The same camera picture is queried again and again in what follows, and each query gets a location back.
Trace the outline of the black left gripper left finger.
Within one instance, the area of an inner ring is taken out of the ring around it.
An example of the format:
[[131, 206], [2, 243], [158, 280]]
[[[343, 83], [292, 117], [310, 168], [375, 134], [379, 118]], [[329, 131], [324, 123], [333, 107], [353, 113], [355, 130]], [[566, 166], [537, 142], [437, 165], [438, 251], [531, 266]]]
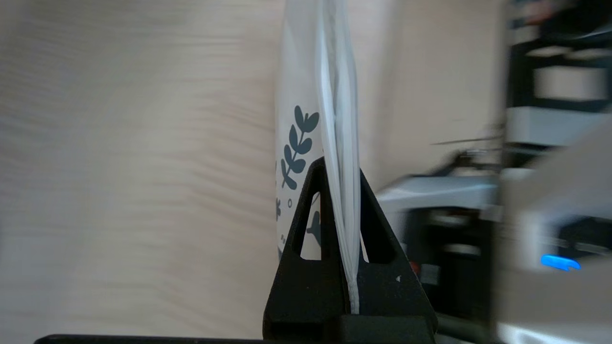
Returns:
[[[301, 256], [312, 200], [318, 194], [321, 259]], [[350, 311], [334, 211], [323, 158], [312, 163], [289, 228], [269, 298], [262, 335], [268, 341], [330, 342], [333, 326]]]

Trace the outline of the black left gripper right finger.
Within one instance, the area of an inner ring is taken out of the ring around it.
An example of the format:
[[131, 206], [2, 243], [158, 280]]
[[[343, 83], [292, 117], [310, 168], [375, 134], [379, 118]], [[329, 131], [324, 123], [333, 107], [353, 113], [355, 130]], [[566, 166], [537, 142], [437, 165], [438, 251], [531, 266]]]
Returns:
[[361, 175], [361, 237], [356, 340], [364, 344], [433, 344], [438, 321], [376, 196]]

